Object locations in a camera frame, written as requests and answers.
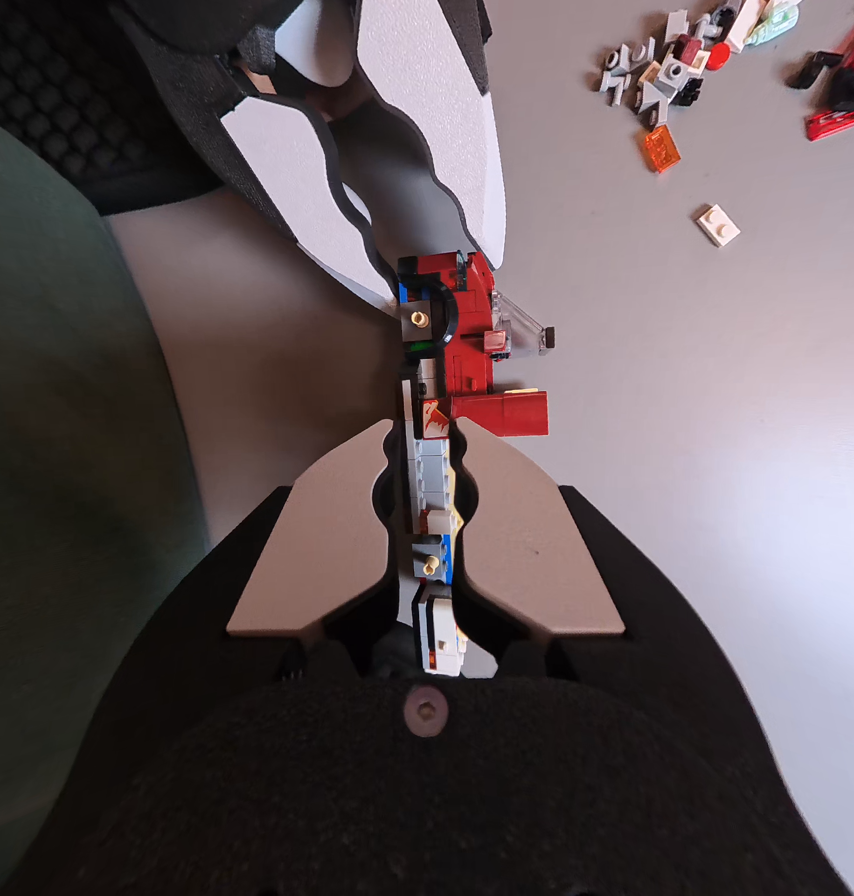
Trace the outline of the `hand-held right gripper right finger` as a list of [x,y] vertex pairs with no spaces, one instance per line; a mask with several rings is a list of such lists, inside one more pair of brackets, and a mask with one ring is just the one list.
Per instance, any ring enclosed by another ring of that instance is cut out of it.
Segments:
[[472,420],[464,471],[477,506],[463,530],[465,581],[532,637],[613,635],[625,625],[554,480]]

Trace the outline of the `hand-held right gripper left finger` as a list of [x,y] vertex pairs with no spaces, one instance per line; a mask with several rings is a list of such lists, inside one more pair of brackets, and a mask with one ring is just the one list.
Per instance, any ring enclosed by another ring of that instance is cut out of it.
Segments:
[[294,482],[227,624],[236,637],[314,637],[395,573],[374,491],[391,420],[332,449]]

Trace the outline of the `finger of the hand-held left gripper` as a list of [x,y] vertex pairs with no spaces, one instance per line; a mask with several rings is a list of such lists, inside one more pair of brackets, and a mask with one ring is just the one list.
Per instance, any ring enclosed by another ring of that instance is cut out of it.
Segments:
[[248,96],[221,123],[299,247],[374,308],[397,309],[396,275],[365,205],[343,185],[321,115],[297,100]]
[[503,262],[506,194],[491,95],[436,1],[363,1],[357,56],[376,95],[416,128],[438,184],[490,267]]

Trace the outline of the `red and tan brick truck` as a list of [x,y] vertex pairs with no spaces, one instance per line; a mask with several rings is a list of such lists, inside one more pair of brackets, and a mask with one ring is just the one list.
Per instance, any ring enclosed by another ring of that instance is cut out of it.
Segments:
[[[543,355],[554,330],[538,324],[496,287],[482,252],[412,255],[398,262],[405,362],[400,375],[416,658],[429,676],[457,677],[467,638],[453,608],[455,548],[465,519],[455,505],[452,424],[469,419],[496,436],[549,433],[547,393],[498,392],[494,367],[516,344]],[[450,399],[447,439],[422,436],[421,401]]]

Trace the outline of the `grey desk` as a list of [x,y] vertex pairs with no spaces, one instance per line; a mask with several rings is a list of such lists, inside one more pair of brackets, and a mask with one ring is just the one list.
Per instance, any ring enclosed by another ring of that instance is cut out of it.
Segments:
[[[685,2],[488,2],[507,189],[500,288],[556,329],[500,375],[549,393],[514,445],[669,577],[744,682],[854,890],[854,130],[818,142],[784,84],[854,2],[709,75],[681,162],[593,83]],[[740,234],[695,223],[718,204]],[[229,192],[109,219],[161,343],[212,541],[393,409],[391,322]]]

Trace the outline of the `person's left hand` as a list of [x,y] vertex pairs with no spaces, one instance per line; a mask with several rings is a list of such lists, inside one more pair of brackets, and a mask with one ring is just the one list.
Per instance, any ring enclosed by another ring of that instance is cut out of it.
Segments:
[[342,120],[354,113],[362,105],[372,101],[374,91],[358,70],[336,87],[321,90],[319,109],[327,122]]

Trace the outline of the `black ribbed cushion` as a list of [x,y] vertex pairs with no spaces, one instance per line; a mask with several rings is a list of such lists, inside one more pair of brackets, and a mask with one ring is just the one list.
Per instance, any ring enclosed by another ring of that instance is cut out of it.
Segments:
[[0,127],[102,215],[222,184],[174,123],[108,2],[0,1]]

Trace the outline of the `orange transparent flat brick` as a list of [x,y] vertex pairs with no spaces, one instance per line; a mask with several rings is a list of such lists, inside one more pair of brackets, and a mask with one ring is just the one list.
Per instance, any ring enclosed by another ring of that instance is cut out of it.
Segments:
[[679,149],[667,125],[657,126],[644,137],[645,159],[651,171],[663,174],[681,161]]

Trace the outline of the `pile of small loose bricks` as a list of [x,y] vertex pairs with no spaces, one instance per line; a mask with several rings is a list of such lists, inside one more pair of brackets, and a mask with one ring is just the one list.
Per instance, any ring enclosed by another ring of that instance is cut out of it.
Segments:
[[607,55],[598,91],[611,106],[633,102],[647,130],[667,124],[670,107],[692,106],[705,75],[722,69],[743,50],[779,38],[799,17],[799,1],[726,1],[696,19],[672,11],[657,48],[654,36]]

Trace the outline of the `green sweatshirt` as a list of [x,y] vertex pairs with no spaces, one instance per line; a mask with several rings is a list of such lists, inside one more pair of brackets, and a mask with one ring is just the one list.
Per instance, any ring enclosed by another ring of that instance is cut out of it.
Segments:
[[207,540],[163,353],[111,231],[0,128],[0,886]]

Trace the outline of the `small white plate brick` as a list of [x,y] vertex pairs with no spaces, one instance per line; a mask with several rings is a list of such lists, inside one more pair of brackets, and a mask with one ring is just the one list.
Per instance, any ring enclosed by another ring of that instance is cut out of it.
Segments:
[[724,248],[741,232],[718,204],[713,204],[704,210],[695,223],[718,248]]

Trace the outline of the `black clip brick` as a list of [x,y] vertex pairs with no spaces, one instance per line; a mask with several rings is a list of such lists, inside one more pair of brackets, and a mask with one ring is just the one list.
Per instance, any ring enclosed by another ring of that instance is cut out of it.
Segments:
[[788,81],[787,85],[794,90],[809,90],[825,69],[834,68],[842,63],[843,54],[833,51],[817,51],[810,54],[803,66]]

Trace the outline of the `red and black brick assembly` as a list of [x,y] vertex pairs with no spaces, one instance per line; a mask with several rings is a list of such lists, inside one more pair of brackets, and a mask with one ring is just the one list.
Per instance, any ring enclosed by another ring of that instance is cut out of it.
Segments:
[[817,141],[854,127],[854,69],[839,68],[833,76],[823,112],[805,123],[807,140]]

